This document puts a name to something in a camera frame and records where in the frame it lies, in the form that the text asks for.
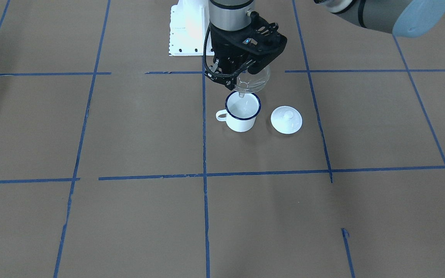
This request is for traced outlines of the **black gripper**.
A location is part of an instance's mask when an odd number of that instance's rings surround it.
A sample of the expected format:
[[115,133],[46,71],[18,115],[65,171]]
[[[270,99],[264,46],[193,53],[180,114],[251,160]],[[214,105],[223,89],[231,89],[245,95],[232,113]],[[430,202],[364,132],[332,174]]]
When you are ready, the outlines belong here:
[[226,31],[211,24],[210,39],[214,57],[213,65],[206,70],[206,77],[233,90],[234,77],[223,76],[238,76],[256,63],[256,60],[250,58],[251,35],[250,25],[240,30]]

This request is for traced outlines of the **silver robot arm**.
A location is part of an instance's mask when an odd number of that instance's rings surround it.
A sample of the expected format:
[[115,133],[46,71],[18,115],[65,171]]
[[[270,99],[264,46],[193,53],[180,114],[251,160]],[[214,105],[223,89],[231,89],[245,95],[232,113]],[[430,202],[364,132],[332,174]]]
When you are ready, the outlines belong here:
[[[364,29],[398,37],[420,37],[445,14],[445,0],[316,0],[330,14]],[[204,47],[211,42],[212,65],[203,55],[204,74],[233,90],[238,76],[255,75],[270,65],[287,44],[276,22],[255,10],[253,0],[210,0]]]

